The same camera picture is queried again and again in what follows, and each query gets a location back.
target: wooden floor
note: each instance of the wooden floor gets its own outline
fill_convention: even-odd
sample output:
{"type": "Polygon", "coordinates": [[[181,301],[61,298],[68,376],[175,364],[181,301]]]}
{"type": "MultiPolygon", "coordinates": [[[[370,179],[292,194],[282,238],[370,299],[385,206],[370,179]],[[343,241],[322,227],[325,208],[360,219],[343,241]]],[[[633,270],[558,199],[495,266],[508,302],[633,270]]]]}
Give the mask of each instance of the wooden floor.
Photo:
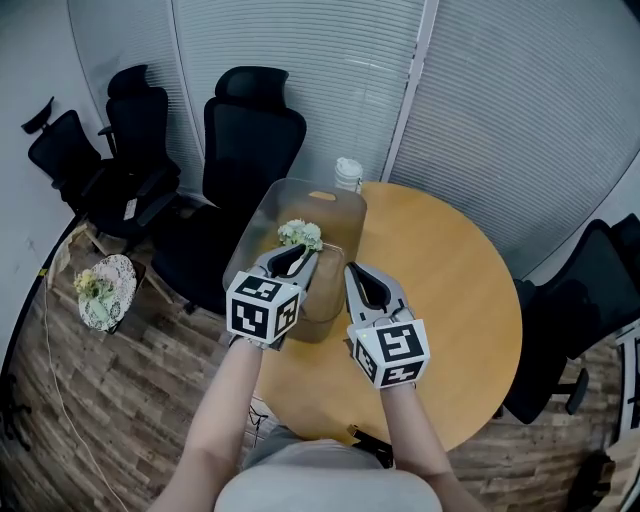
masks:
{"type": "MultiPolygon", "coordinates": [[[[149,255],[136,256],[148,261],[149,255]]],[[[115,335],[81,322],[74,271],[97,261],[80,239],[71,265],[47,292],[49,343],[68,414],[108,482],[129,511],[145,510],[170,478],[191,417],[226,349],[217,342],[222,319],[198,310],[185,315],[147,282],[115,335]]],[[[44,285],[37,294],[11,363],[18,399],[33,412],[19,424],[32,445],[1,440],[2,484],[18,510],[122,510],[97,474],[62,413],[49,369],[43,322],[44,285]]],[[[579,413],[552,401],[529,426],[508,413],[450,452],[464,485],[490,510],[562,510],[583,458],[606,445],[617,421],[620,364],[603,342],[570,364],[586,365],[589,389],[579,413]]],[[[254,400],[258,409],[266,408],[254,400]]],[[[258,442],[275,424],[261,427],[258,442]]],[[[248,419],[246,451],[255,439],[248,419]]]]}

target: gray shirt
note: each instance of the gray shirt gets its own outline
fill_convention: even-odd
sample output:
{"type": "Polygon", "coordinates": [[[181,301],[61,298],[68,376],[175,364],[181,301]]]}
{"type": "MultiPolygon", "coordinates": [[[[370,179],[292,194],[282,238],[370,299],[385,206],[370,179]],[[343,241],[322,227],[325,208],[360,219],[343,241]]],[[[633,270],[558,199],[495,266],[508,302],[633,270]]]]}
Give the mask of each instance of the gray shirt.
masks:
{"type": "Polygon", "coordinates": [[[441,512],[422,479],[332,440],[295,443],[231,480],[216,512],[441,512]]]}

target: round wooden table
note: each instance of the round wooden table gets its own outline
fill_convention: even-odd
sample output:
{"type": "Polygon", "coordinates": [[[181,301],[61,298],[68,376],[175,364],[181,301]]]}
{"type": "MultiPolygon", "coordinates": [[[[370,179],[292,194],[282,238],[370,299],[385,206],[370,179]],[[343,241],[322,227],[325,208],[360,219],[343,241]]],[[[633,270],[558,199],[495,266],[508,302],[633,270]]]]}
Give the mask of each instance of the round wooden table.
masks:
{"type": "MultiPolygon", "coordinates": [[[[502,258],[462,213],[418,190],[365,183],[357,261],[403,286],[424,320],[431,360],[417,389],[442,444],[469,439],[502,403],[518,365],[518,297],[502,258]]],[[[353,442],[349,425],[389,441],[377,392],[344,343],[346,308],[319,344],[266,351],[258,395],[303,438],[353,442]]]]}

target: clear plastic container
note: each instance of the clear plastic container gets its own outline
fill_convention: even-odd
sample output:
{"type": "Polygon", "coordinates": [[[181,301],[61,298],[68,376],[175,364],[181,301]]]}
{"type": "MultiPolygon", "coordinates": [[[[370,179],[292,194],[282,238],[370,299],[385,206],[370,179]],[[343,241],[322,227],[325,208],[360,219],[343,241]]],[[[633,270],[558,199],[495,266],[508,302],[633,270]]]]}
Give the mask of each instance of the clear plastic container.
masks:
{"type": "Polygon", "coordinates": [[[225,290],[240,270],[280,247],[278,227],[292,219],[317,224],[323,250],[311,279],[299,320],[289,336],[319,343],[329,334],[344,305],[344,267],[356,259],[367,203],[355,192],[285,178],[276,181],[262,199],[238,242],[222,280],[225,290]]]}

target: forearm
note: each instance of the forearm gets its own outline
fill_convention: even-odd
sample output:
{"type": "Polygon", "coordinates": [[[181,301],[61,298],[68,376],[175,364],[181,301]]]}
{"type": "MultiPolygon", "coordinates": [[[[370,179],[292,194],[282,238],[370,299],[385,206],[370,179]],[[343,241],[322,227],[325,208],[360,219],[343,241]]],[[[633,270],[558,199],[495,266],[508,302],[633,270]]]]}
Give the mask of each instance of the forearm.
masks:
{"type": "Polygon", "coordinates": [[[209,512],[233,477],[262,350],[237,340],[227,352],[189,429],[184,452],[152,512],[209,512]]]}
{"type": "Polygon", "coordinates": [[[451,472],[438,435],[410,384],[380,391],[398,469],[422,478],[451,472]]]}
{"type": "Polygon", "coordinates": [[[383,389],[380,395],[396,467],[425,480],[437,494],[444,512],[484,511],[453,474],[447,453],[413,386],[394,386],[383,389]]]}
{"type": "Polygon", "coordinates": [[[204,450],[235,467],[262,352],[242,338],[231,346],[191,422],[185,451],[204,450]]]}

